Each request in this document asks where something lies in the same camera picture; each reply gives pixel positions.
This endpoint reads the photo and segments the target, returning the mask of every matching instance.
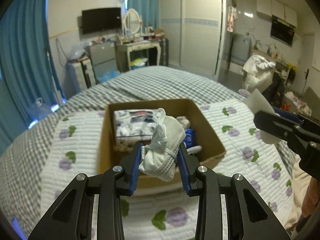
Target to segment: faucet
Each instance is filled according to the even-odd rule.
[[[262,48],[262,46],[261,46],[261,41],[260,41],[260,40],[256,40],[256,43],[255,43],[255,45],[253,46],[253,48],[254,48],[255,50],[259,50],[257,45],[260,45],[260,48]]]

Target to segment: white laundry bag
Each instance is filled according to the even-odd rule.
[[[261,93],[265,91],[272,84],[275,66],[275,63],[262,56],[251,56],[242,68],[244,89],[250,93],[255,89],[258,89]]]

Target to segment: water bottle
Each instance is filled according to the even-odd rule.
[[[34,120],[44,119],[48,114],[51,114],[51,107],[44,104],[42,98],[38,98],[36,102],[30,108],[30,114],[33,116]]]

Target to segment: gray striped blanket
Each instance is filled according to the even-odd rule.
[[[40,219],[40,174],[51,150],[58,121],[67,114],[104,110],[109,103],[190,98],[203,105],[244,98],[207,78],[167,67],[148,67],[120,75],[71,98],[20,135],[0,160],[0,205],[9,221],[16,217],[29,236]],[[294,153],[281,142],[277,149],[290,174]]]

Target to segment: sliding wardrobe door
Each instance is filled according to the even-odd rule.
[[[169,63],[180,66],[181,0],[160,0],[160,28],[169,40]]]
[[[222,0],[182,0],[181,66],[213,75],[217,66]]]

